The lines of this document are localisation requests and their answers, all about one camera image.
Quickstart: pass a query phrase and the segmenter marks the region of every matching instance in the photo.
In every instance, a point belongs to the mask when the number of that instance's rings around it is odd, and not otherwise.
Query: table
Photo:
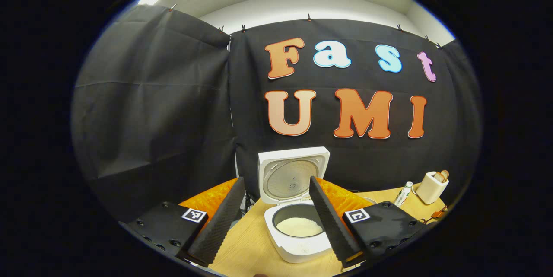
[[[420,183],[413,185],[415,192],[419,185]],[[357,195],[376,202],[393,202],[402,188],[403,186],[390,190],[361,192]],[[271,243],[265,224],[264,213],[274,206],[275,204],[265,204],[261,200],[255,202],[247,214],[229,230],[209,269],[229,277],[253,277],[255,274],[265,274],[269,277],[330,277],[342,273],[342,263],[332,251],[305,263],[292,264],[284,261]],[[431,214],[444,206],[441,199],[427,205],[418,196],[411,194],[401,209],[418,220],[428,220]]]

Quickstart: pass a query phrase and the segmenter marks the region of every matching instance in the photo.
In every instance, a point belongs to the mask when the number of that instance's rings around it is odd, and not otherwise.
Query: pink letter
[[[426,78],[428,78],[428,80],[430,80],[431,82],[435,82],[436,75],[430,69],[430,66],[432,65],[432,60],[430,60],[424,52],[417,54],[416,57],[420,60],[420,62],[423,63],[423,70]]]

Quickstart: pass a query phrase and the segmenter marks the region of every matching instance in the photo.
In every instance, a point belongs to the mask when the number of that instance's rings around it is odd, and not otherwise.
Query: bottle
[[[411,186],[413,186],[412,182],[405,183],[405,186],[399,194],[397,194],[397,197],[395,198],[394,204],[398,207],[401,207],[401,205],[405,202],[407,199],[407,196],[409,196],[409,193],[411,192]]]

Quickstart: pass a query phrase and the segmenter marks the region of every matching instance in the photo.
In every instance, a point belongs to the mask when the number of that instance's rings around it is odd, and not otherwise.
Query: black backdrop
[[[227,44],[185,13],[137,6],[91,49],[75,85],[73,145],[117,220],[235,177]]]
[[[295,72],[270,80],[269,53],[265,46],[299,37],[305,46],[298,48],[299,60],[288,62]],[[316,43],[338,41],[345,45],[351,65],[347,68],[317,66],[313,61]],[[400,54],[402,70],[385,72],[378,64],[377,45],[391,45]],[[417,54],[421,51],[432,60],[436,82],[430,82]],[[261,25],[232,34],[230,48],[230,94],[232,118],[238,134],[238,172],[245,177],[249,191],[259,196],[257,153],[300,147],[325,146],[330,162],[324,178],[361,191],[400,187],[407,181],[422,181],[429,171],[447,169],[450,184],[444,201],[458,195],[462,183],[474,170],[482,135],[480,91],[474,73],[460,45],[456,42],[444,51],[424,38],[398,29],[343,19],[313,19]],[[334,137],[340,119],[340,100],[334,92],[353,88],[365,106],[373,94],[391,92],[388,139],[370,139],[354,134],[344,139]],[[299,102],[293,94],[310,89],[317,93],[312,100],[310,129],[297,137],[281,135],[268,122],[265,92],[288,93],[284,116],[289,124],[299,118]],[[411,139],[407,132],[413,119],[411,96],[424,96],[424,136]]]
[[[270,80],[265,46],[300,37],[291,76]],[[338,41],[352,63],[322,68],[315,44]],[[326,180],[374,191],[420,182],[447,169],[442,199],[450,204],[468,183],[482,135],[480,91],[457,42],[444,50],[392,27],[343,19],[286,21],[229,35],[179,11],[137,6],[115,19],[91,49],[75,84],[73,144],[83,174],[106,208],[128,222],[159,201],[180,202],[235,176],[259,198],[257,153],[325,146]],[[383,71],[376,45],[400,53],[402,70]],[[417,54],[432,60],[430,82]],[[367,105],[376,91],[391,92],[387,139],[334,137],[339,88],[353,88]],[[268,122],[265,92],[284,90],[285,119],[296,123],[295,91],[311,89],[310,129],[297,137]],[[424,96],[425,134],[411,139],[411,96]]]

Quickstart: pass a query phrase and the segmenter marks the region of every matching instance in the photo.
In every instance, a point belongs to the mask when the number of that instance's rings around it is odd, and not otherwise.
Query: blue letter
[[[346,47],[340,42],[320,42],[315,45],[315,49],[318,53],[313,56],[313,62],[320,67],[346,68],[351,64],[351,60],[347,58]]]
[[[389,45],[377,45],[375,48],[377,56],[381,60],[378,64],[385,72],[399,73],[401,71],[401,61],[399,61],[399,52]]]

